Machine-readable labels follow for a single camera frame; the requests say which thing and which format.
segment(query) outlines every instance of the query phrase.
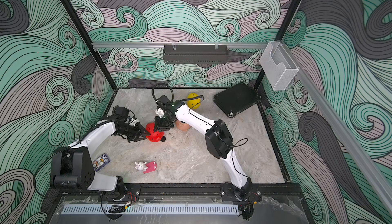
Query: black metal frame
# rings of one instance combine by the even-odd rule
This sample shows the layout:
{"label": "black metal frame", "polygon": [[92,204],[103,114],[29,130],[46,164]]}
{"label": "black metal frame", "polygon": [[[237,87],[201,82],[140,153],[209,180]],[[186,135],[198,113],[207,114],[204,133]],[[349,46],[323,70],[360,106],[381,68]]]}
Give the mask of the black metal frame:
{"label": "black metal frame", "polygon": [[[87,47],[89,48],[91,55],[97,62],[98,66],[102,70],[103,74],[105,75],[106,79],[108,80],[111,88],[113,89],[113,94],[110,99],[110,102],[105,110],[105,114],[107,114],[111,106],[113,104],[113,100],[118,92],[118,87],[116,86],[112,76],[110,75],[109,71],[107,70],[104,61],[102,60],[101,55],[98,51],[94,50],[92,46],[92,41],[86,30],[84,29],[81,20],[76,14],[75,9],[73,8],[70,0],[60,0],[63,4],[64,8],[66,9],[67,13],[69,14],[71,20],[76,26],[77,31],[81,35],[82,39],[86,43]],[[283,23],[277,33],[275,41],[282,40],[289,24],[291,23],[292,18],[294,17],[296,10],[300,4],[301,0],[292,0],[290,7],[287,11],[287,14],[283,20]],[[265,72],[261,70],[258,78],[254,84],[254,89],[257,90],[262,83],[262,79],[264,78]],[[151,89],[151,87],[137,87],[140,89]],[[227,89],[229,87],[172,87],[173,89]],[[290,183],[290,178],[281,157],[279,148],[275,141],[273,132],[271,127],[267,121],[265,116],[264,110],[262,108],[261,102],[257,102],[257,106],[260,110],[260,114],[262,116],[264,126],[266,127],[268,137],[271,141],[272,148],[274,149],[274,153],[276,155],[277,161],[279,163],[283,178],[285,180],[284,184],[252,184],[252,192],[261,192],[261,196],[269,196],[269,195],[296,195],[299,196],[301,200],[302,207],[306,214],[306,217],[310,224],[314,223],[312,218],[311,212],[308,208],[306,203],[306,199],[303,196],[303,192],[299,184]],[[132,192],[136,196],[137,201],[147,201],[150,198],[159,198],[159,197],[210,197],[212,200],[216,201],[232,201],[234,204],[240,204],[241,202],[237,201],[235,196],[231,194],[231,188],[233,187],[232,184],[125,184],[129,192]],[[75,192],[71,192],[69,194],[59,194],[58,197],[55,199],[55,203],[52,205],[51,210],[48,212],[48,218],[46,218],[45,223],[49,223],[51,220],[51,216],[54,214],[57,204],[60,202],[61,197],[63,196],[81,196],[81,195],[101,195],[103,201],[110,201],[111,196],[115,195],[114,192],[98,192],[98,191],[85,191],[85,190],[78,190]],[[124,199],[125,202],[130,200],[130,196],[127,196]],[[249,199],[250,201],[258,201],[257,196],[253,195]]]}
{"label": "black metal frame", "polygon": [[264,113],[264,109],[262,107],[262,103],[261,101],[257,102],[257,107],[259,108],[260,114],[262,116],[263,122],[264,122],[264,127],[267,130],[267,134],[268,137],[270,139],[271,145],[272,145],[272,149],[274,149],[274,153],[275,153],[275,157],[277,159],[277,162],[279,163],[279,168],[280,171],[282,172],[282,176],[285,180],[286,183],[291,182],[290,180],[290,176],[288,174],[287,168],[285,166],[285,162],[283,161],[283,158],[280,154],[280,150],[279,147],[276,143],[275,137],[274,137],[274,133],[272,132],[271,126],[267,120],[267,116]]}
{"label": "black metal frame", "polygon": [[107,114],[109,113],[110,109],[112,108],[112,106],[113,106],[113,101],[114,101],[115,98],[116,98],[117,92],[118,92],[118,89],[115,89],[115,90],[113,91],[112,97],[110,98],[109,103],[108,103],[107,106],[106,106],[104,115],[107,115]]}
{"label": "black metal frame", "polygon": [[104,73],[110,86],[112,87],[113,90],[117,90],[117,86],[115,84],[115,81],[113,80],[112,76],[110,75],[109,71],[107,70],[105,63],[102,60],[102,57],[99,54],[99,52],[94,50],[94,48],[92,46],[92,40],[91,40],[89,34],[87,33],[87,31],[85,30],[85,28],[83,27],[83,24],[81,23],[81,20],[79,19],[78,15],[76,14],[76,11],[72,6],[71,1],[70,0],[60,0],[60,1],[63,4],[68,15],[70,16],[72,22],[75,24],[76,29],[79,32],[84,43],[87,45],[88,49],[90,50],[92,57],[94,58],[94,60],[97,62],[98,66],[100,67],[100,69]]}
{"label": "black metal frame", "polygon": [[[230,193],[230,188],[233,187],[230,183],[217,183],[217,184],[129,184],[125,183],[127,193],[133,193],[136,197],[134,201],[141,203],[149,203],[160,201],[167,197],[203,197],[210,198],[212,202],[232,202],[238,204],[239,207],[244,202],[238,201],[234,194]],[[249,201],[260,201],[262,197],[273,197],[273,196],[297,196],[301,201],[303,211],[309,224],[314,224],[312,214],[306,203],[306,199],[303,196],[301,186],[297,183],[282,183],[282,184],[256,184],[253,183],[251,187],[252,194]],[[107,201],[111,204],[124,204],[130,202],[132,197],[131,194],[127,194],[122,201],[113,201],[112,196],[117,195],[117,192],[99,192],[99,191],[88,191],[78,190],[69,194],[59,194],[56,198],[52,208],[48,213],[45,223],[49,223],[50,217],[54,214],[61,197],[81,197],[99,195],[101,201]]]}
{"label": "black metal frame", "polygon": [[[287,13],[285,18],[283,19],[282,25],[279,28],[279,31],[276,34],[275,40],[274,41],[281,41],[288,29],[288,26],[291,23],[291,20],[293,19],[295,13],[297,12],[297,9],[301,3],[301,0],[292,0],[290,6],[288,7]],[[262,80],[264,78],[265,72],[264,70],[261,70],[259,73],[259,76],[257,77],[256,82],[254,83],[254,88],[257,90],[262,83]]]}

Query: yellow ball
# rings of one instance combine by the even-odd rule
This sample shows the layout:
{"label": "yellow ball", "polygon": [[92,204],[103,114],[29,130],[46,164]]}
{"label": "yellow ball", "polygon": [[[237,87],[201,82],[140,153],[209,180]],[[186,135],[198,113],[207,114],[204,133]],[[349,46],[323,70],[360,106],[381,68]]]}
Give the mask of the yellow ball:
{"label": "yellow ball", "polygon": [[[194,97],[197,97],[198,96],[198,94],[196,94],[196,93],[191,93],[191,94],[189,94],[189,96],[187,97],[187,98],[194,98]],[[198,98],[198,99],[193,99],[193,100],[189,100],[189,101],[187,101],[187,104],[188,104],[188,107],[189,108],[192,108],[192,109],[197,109],[198,107],[200,107],[200,102],[201,102],[202,100],[200,99],[200,98]]]}

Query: black frame post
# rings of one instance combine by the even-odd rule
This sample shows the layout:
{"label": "black frame post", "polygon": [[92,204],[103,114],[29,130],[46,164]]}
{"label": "black frame post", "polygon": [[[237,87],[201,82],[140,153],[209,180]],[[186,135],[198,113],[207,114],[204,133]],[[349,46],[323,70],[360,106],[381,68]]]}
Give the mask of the black frame post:
{"label": "black frame post", "polygon": [[94,50],[92,46],[92,40],[87,33],[87,31],[84,29],[83,24],[81,23],[81,20],[79,19],[78,15],[76,14],[75,9],[73,8],[71,1],[70,0],[60,0],[61,3],[63,4],[64,8],[66,9],[69,17],[71,18],[72,22],[75,24],[76,29],[78,30],[81,38],[89,48],[92,57],[95,59],[96,63],[102,70],[103,74],[105,75],[107,81],[109,82],[110,86],[112,87],[113,91],[118,90],[115,81],[113,80],[112,76],[110,75],[109,71],[107,70],[104,61],[102,60],[101,55],[99,54],[98,51]]}
{"label": "black frame post", "polygon": [[[281,41],[288,29],[288,26],[291,23],[291,20],[293,19],[295,13],[297,12],[298,7],[300,6],[301,0],[292,0],[290,6],[288,7],[287,13],[285,18],[283,19],[282,25],[279,28],[279,31],[276,34],[275,40],[274,41]],[[257,77],[256,82],[254,83],[253,88],[258,89],[260,84],[262,83],[262,80],[264,78],[265,72],[262,69],[259,73],[259,76]]]}

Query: clear plastic holder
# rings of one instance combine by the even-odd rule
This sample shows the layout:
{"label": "clear plastic holder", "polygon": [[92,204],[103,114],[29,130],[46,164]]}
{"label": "clear plastic holder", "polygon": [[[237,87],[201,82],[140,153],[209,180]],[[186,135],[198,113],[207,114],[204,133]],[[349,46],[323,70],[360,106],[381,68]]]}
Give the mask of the clear plastic holder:
{"label": "clear plastic holder", "polygon": [[260,64],[273,90],[285,90],[298,72],[294,57],[287,45],[270,41],[260,58]]}

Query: black mounting plate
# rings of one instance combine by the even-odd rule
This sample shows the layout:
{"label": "black mounting plate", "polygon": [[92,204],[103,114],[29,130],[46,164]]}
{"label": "black mounting plate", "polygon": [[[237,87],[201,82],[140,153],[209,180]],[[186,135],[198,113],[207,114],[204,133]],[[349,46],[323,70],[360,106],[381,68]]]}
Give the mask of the black mounting plate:
{"label": "black mounting plate", "polygon": [[229,118],[235,117],[237,114],[250,108],[258,100],[260,100],[260,96],[257,92],[244,83],[236,84],[229,89],[221,91],[213,98],[214,103]]}

